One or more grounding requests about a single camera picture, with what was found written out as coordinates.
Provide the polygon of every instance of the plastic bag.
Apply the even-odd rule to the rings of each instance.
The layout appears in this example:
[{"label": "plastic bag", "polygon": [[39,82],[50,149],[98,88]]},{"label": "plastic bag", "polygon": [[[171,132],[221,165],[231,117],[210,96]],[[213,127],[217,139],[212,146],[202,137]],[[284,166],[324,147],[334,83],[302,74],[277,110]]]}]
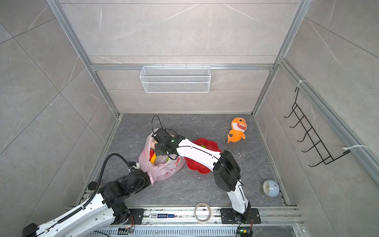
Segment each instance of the plastic bag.
[{"label": "plastic bag", "polygon": [[[179,171],[186,160],[183,156],[178,156],[178,159],[171,160],[169,159],[167,161],[168,156],[162,155],[158,156],[155,160],[155,165],[149,161],[149,154],[150,154],[150,146],[153,147],[153,138],[151,137],[153,133],[151,133],[145,143],[145,148],[141,152],[138,162],[140,169],[144,172],[147,172],[147,174],[150,177],[151,184],[154,184],[155,181],[162,181],[169,177],[171,177],[175,172]],[[176,155],[172,154],[170,155],[172,158],[176,158]]]}]

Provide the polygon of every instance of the wall-mounted basket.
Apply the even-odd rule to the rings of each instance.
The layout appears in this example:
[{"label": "wall-mounted basket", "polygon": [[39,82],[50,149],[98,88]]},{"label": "wall-mounted basket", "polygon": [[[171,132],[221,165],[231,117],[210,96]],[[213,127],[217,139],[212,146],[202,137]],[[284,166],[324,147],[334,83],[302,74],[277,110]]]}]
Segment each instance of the wall-mounted basket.
[{"label": "wall-mounted basket", "polygon": [[146,93],[209,92],[209,66],[145,66],[140,79]]}]

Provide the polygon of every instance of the black hook rack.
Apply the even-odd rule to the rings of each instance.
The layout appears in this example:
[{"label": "black hook rack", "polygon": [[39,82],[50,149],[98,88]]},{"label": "black hook rack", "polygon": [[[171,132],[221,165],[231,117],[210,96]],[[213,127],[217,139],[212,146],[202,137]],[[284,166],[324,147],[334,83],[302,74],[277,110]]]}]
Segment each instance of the black hook rack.
[{"label": "black hook rack", "polygon": [[[326,146],[324,145],[323,141],[322,141],[321,138],[318,136],[317,131],[313,128],[313,126],[312,126],[312,124],[309,122],[308,118],[305,116],[305,114],[303,113],[303,111],[300,109],[300,107],[299,107],[298,104],[296,103],[296,101],[297,101],[297,99],[298,99],[298,94],[299,94],[299,88],[298,88],[298,87],[296,87],[296,89],[295,89],[295,93],[296,93],[296,99],[295,99],[295,103],[294,103],[294,104],[292,105],[292,107],[291,107],[292,112],[291,112],[290,115],[288,115],[287,117],[286,117],[286,116],[284,116],[284,117],[285,117],[285,118],[289,118],[289,117],[291,116],[291,114],[294,113],[294,114],[296,115],[296,117],[298,118],[299,121],[296,123],[295,126],[293,126],[293,127],[290,126],[290,128],[292,128],[292,129],[295,128],[299,123],[303,126],[303,128],[304,128],[304,130],[305,130],[305,135],[304,135],[303,139],[302,139],[301,141],[298,140],[298,142],[303,142],[304,139],[305,139],[305,137],[306,137],[307,135],[308,135],[309,139],[311,140],[313,146],[312,146],[311,148],[309,148],[307,151],[303,151],[303,150],[302,150],[302,152],[308,152],[308,151],[310,151],[312,148],[315,148],[316,151],[317,151],[317,153],[318,153],[318,155],[321,157],[321,161],[320,161],[319,163],[317,163],[317,164],[315,164],[315,165],[310,165],[310,167],[318,166],[318,165],[321,164],[322,162],[323,162],[325,165],[327,165],[327,164],[329,164],[329,163],[331,163],[331,162],[333,162],[333,161],[335,161],[335,160],[337,160],[337,159],[343,157],[344,155],[350,153],[350,150],[348,150],[348,151],[343,152],[342,155],[340,155],[340,156],[337,157],[337,158],[333,158],[333,157],[332,157],[332,155],[329,153],[328,149],[327,149]],[[296,111],[295,111],[296,108],[298,108],[298,109],[300,110],[300,112],[302,113],[302,116],[301,116],[301,117],[296,113]],[[302,120],[303,120],[304,118],[307,120],[307,122],[308,122],[309,125],[310,125],[310,129],[308,129],[308,130],[305,128],[305,126],[304,126],[304,124],[303,124],[303,122],[302,122]],[[315,143],[315,141],[313,141],[312,137],[309,135],[309,132],[312,131],[312,130],[313,130],[313,132],[316,134],[316,136],[317,136],[317,138],[318,138],[318,142],[316,142],[316,143]],[[324,148],[325,148],[325,150],[326,150],[326,152],[327,152],[327,154],[328,154],[328,157],[326,157],[325,159],[324,159],[323,156],[320,154],[320,151],[319,151],[319,149],[317,148],[317,144],[319,144],[319,143],[321,143],[321,144],[324,146]]]}]

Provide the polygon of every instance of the orange plush toy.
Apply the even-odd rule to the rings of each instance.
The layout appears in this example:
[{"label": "orange plush toy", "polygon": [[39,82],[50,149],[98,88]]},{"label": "orange plush toy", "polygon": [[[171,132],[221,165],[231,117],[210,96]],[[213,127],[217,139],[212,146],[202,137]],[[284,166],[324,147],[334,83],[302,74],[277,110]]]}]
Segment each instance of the orange plush toy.
[{"label": "orange plush toy", "polygon": [[247,129],[246,121],[243,118],[235,118],[232,121],[232,130],[230,130],[229,134],[232,134],[232,136],[228,135],[228,143],[231,142],[238,142],[241,140],[241,138],[245,139],[244,132]]}]

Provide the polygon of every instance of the red bowl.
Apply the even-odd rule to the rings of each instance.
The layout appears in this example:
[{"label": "red bowl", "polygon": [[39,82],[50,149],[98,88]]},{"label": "red bowl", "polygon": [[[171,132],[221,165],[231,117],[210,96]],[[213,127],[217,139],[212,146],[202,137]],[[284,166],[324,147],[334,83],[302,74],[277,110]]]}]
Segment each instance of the red bowl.
[{"label": "red bowl", "polygon": [[[214,141],[208,141],[205,138],[199,138],[196,141],[193,141],[193,143],[195,143],[196,145],[199,145],[199,146],[203,145],[203,146],[205,146],[207,149],[209,149],[211,151],[222,152],[218,148],[217,143],[215,143]],[[197,170],[201,174],[208,174],[209,172],[211,172],[210,169],[208,169],[204,165],[200,164],[199,162],[196,162],[196,161],[194,161],[194,160],[192,160],[190,158],[187,158],[187,157],[184,157],[184,159],[187,161],[187,166],[188,166],[188,168],[190,170]]]}]

